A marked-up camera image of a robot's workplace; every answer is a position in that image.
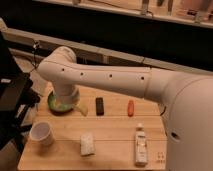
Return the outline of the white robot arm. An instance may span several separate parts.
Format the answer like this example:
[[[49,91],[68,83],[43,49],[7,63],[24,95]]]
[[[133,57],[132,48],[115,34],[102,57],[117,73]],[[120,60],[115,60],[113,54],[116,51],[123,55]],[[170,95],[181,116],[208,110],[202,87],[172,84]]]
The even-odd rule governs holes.
[[[213,75],[150,67],[92,66],[61,46],[38,73],[57,99],[71,103],[79,85],[157,102],[165,107],[166,171],[213,171]]]

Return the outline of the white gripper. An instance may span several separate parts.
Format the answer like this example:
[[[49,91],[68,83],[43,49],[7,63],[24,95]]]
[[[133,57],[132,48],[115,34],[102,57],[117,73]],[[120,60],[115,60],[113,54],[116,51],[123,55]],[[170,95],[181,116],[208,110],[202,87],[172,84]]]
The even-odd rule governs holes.
[[[57,110],[69,110],[71,108],[70,103],[76,103],[76,110],[83,116],[88,115],[88,107],[84,103],[79,102],[80,93],[76,85],[54,84],[53,92],[56,99],[61,102],[56,105]]]

